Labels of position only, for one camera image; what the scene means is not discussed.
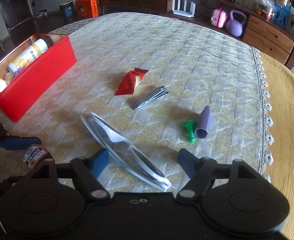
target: yellow wood grain tablecloth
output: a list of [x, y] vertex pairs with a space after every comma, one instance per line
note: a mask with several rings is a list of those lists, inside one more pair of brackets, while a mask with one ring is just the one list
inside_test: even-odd
[[268, 114], [274, 121], [268, 129], [274, 138], [274, 143], [268, 147], [274, 163], [267, 167], [267, 173], [290, 203], [290, 215], [282, 233], [294, 240], [294, 76], [275, 59], [264, 53], [261, 55], [269, 85], [266, 90], [271, 95], [268, 101], [273, 108]]

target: green push pin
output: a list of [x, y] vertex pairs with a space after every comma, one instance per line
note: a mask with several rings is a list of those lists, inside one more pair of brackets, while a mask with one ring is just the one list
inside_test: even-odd
[[194, 135], [196, 120], [188, 120], [183, 123], [184, 128], [187, 131], [187, 138], [190, 143], [194, 143], [196, 141], [196, 137]]

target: silver nail clipper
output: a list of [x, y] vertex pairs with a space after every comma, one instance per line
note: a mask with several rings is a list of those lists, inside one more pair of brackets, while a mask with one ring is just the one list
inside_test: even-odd
[[155, 99], [161, 98], [164, 95], [167, 95], [169, 93], [169, 90], [165, 88], [164, 86], [161, 86], [154, 91], [150, 92], [148, 95], [135, 99], [131, 106], [134, 110], [137, 110], [138, 108], [150, 103], [151, 101], [154, 101]]

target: drawer handle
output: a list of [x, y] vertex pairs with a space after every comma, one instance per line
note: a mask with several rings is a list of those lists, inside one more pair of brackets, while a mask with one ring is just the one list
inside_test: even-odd
[[267, 30], [271, 35], [273, 35], [275, 38], [278, 38], [278, 36], [274, 33], [272, 33], [271, 31]]
[[270, 51], [273, 50], [272, 48], [268, 47], [268, 46], [267, 46], [266, 44], [264, 44], [264, 43], [261, 43], [261, 45], [263, 45], [265, 48], [269, 49]]

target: red snack packet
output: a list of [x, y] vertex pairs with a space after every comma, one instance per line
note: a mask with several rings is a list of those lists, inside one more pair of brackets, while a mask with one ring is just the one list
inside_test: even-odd
[[147, 72], [148, 70], [137, 67], [134, 69], [134, 71], [131, 70], [127, 72], [123, 80], [120, 82], [120, 85], [115, 92], [115, 96], [132, 95], [134, 93], [135, 87], [138, 86]]

